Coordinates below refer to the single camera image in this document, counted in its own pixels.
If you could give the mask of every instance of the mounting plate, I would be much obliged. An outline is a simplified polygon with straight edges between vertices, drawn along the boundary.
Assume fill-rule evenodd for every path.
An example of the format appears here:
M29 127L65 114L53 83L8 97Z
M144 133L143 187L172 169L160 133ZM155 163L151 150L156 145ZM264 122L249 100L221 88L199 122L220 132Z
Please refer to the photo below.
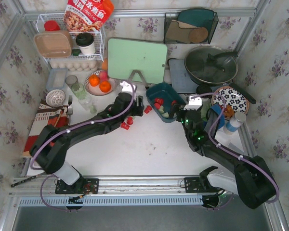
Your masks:
M85 179L83 187L78 192L75 192L67 188L67 185L63 180L58 180L56 184L55 194L97 194L98 185L99 179L87 178Z
M200 177L185 177L184 178L186 193L218 193L221 189L214 187L207 187Z

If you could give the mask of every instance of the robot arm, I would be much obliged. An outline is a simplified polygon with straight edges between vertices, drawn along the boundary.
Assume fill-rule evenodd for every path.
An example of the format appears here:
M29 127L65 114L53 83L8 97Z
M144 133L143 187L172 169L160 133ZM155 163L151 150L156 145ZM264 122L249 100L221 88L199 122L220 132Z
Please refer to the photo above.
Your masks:
M121 92L112 105L109 105L104 111L98 113L88 121L96 121L118 115L127 108L131 100L132 95L130 93ZM128 116L142 116L143 111L143 98L142 96L139 96L137 100L134 100L130 109L118 118L103 123L89 124L59 136L41 151L36 161L47 174L55 174L69 185L72 191L77 192L78 189L83 186L84 179L68 162L65 161L67 150L73 145L90 137L107 134L116 130ZM30 155L34 156L37 150L56 133L62 130L71 129L77 125L79 124L64 128L54 128L52 125L47 125L31 148Z
M207 113L208 123L204 126L200 109L179 110L177 112L177 120L183 125L190 148L202 156L215 160L233 174L231 176L217 169L217 167L211 167L204 171L206 173L205 180L212 187L223 188L238 194L243 203L249 208L257 208L276 194L274 186L261 172L238 158L229 155L211 142L208 132L218 115L214 110L210 109ZM212 137L215 137L218 124L212 129L210 134ZM224 146L223 148L240 156L239 153ZM244 158L259 166L273 178L268 166L261 157L255 156L251 158L245 156Z

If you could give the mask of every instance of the white strainer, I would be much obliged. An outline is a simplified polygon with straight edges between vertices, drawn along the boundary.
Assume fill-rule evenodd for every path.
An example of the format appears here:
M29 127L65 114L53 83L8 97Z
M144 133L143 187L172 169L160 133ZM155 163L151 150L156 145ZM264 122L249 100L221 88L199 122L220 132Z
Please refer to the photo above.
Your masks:
M63 104L66 95L62 90L52 90L46 96L46 103L50 107L59 107Z

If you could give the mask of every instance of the orange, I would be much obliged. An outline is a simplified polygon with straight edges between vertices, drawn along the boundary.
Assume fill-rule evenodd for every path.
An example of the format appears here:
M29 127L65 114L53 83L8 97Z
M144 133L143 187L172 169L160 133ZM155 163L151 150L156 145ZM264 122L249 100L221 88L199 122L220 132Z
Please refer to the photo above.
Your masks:
M104 59L104 62L102 63L102 69L104 71L108 70L108 59Z
M100 83L100 89L102 92L107 93L111 90L111 84L108 81L103 81Z
M91 75L89 77L89 83L92 87L95 87L95 86L99 85L100 78L97 75Z

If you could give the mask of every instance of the egg carton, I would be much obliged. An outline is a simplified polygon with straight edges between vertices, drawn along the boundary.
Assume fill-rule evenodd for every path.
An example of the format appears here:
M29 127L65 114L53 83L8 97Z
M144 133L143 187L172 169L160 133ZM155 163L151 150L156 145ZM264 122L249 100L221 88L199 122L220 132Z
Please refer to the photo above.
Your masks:
M70 71L96 71L98 62L95 60L82 60L82 61L68 61L68 60L50 60L50 65L53 69L67 68Z

